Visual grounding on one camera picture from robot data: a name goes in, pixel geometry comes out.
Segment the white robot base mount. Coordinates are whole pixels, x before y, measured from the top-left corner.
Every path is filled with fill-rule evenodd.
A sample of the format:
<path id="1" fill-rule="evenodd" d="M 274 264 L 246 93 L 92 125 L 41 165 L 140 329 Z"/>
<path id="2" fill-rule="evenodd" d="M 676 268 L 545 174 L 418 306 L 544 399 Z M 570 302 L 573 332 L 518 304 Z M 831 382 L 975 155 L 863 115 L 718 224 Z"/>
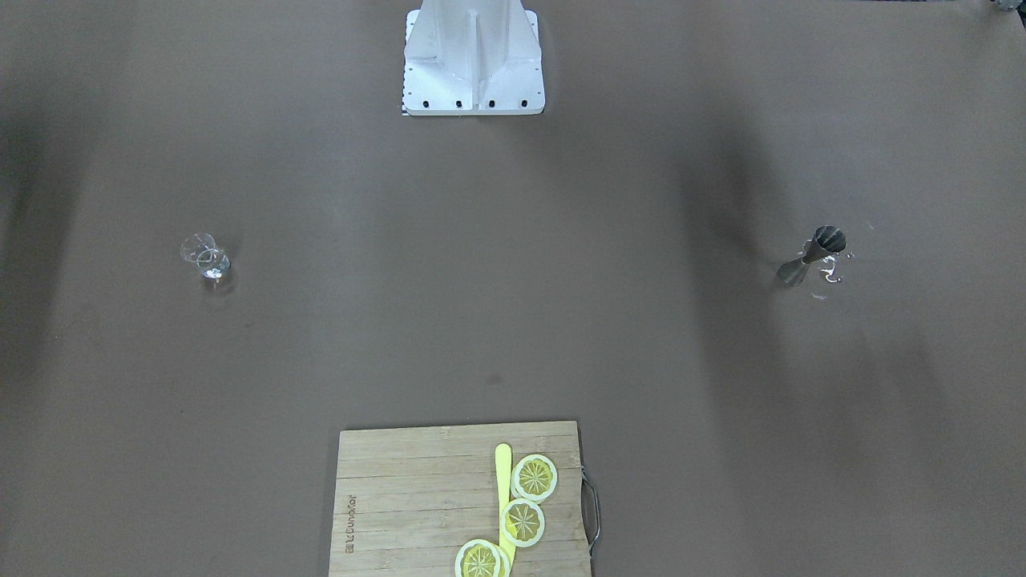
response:
<path id="1" fill-rule="evenodd" d="M 539 18 L 520 1 L 424 1 L 407 12 L 401 111 L 538 115 L 546 108 Z"/>

